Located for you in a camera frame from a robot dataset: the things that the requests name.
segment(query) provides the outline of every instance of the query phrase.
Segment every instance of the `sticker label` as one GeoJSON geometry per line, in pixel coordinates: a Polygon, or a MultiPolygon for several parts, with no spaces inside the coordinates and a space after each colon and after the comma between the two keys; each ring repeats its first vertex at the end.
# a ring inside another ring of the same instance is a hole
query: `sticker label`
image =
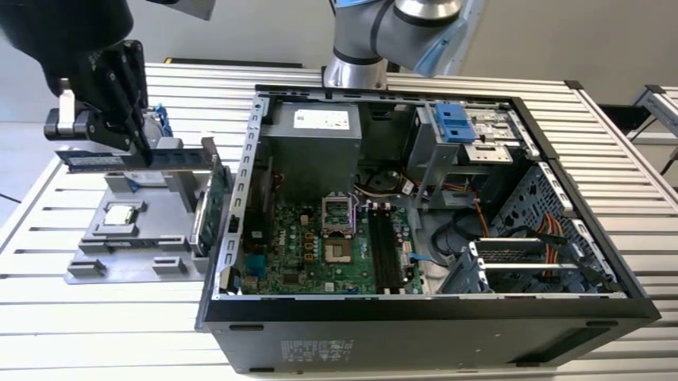
{"type": "Polygon", "coordinates": [[[111,165],[123,164],[123,159],[118,156],[92,156],[92,157],[70,157],[71,165],[111,165]]]}
{"type": "Polygon", "coordinates": [[[297,110],[295,128],[349,130],[349,111],[297,110]]]}
{"type": "Polygon", "coordinates": [[[354,340],[283,340],[283,359],[287,362],[349,361],[354,340]]]}
{"type": "Polygon", "coordinates": [[[410,196],[413,194],[414,183],[410,180],[406,180],[403,185],[403,193],[410,196]]]}

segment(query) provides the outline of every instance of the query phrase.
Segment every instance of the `open computer tower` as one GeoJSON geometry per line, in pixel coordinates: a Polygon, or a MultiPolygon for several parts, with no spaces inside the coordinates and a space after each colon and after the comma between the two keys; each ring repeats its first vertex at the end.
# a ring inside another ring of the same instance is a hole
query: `open computer tower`
{"type": "Polygon", "coordinates": [[[519,98],[257,87],[198,316],[238,372],[551,367],[658,317],[519,98]]]}

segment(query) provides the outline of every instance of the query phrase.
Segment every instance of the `floor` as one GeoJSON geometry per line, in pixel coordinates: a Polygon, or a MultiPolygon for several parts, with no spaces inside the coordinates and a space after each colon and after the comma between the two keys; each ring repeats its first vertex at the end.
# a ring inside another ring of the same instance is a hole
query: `floor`
{"type": "MultiPolygon", "coordinates": [[[[42,124],[0,122],[0,193],[23,199],[58,147],[44,139],[42,124]]],[[[0,226],[16,206],[16,202],[0,198],[0,226]]]]}

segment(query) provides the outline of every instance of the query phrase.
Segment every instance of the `white wall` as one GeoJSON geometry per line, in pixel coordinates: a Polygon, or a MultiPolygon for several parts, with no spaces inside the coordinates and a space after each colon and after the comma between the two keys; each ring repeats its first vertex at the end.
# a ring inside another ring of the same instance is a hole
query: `white wall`
{"type": "MultiPolygon", "coordinates": [[[[168,56],[294,62],[331,57],[334,17],[322,0],[218,0],[211,21],[146,0],[128,0],[148,62],[168,56]]],[[[0,38],[0,121],[43,122],[56,98],[40,66],[0,38]]]]}
{"type": "Polygon", "coordinates": [[[677,0],[489,0],[462,75],[576,79],[597,102],[678,84],[677,0]]]}

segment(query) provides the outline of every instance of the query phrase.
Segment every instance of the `robotic arm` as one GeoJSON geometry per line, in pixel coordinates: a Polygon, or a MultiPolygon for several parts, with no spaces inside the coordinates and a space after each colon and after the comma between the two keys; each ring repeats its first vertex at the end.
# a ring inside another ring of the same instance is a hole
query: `robotic arm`
{"type": "Polygon", "coordinates": [[[327,87],[386,89],[387,60],[431,77],[466,36],[465,0],[337,0],[327,87]]]}
{"type": "Polygon", "coordinates": [[[147,149],[143,47],[123,41],[132,28],[126,0],[3,1],[0,27],[14,47],[39,61],[60,97],[47,138],[91,140],[124,152],[147,149]]]}

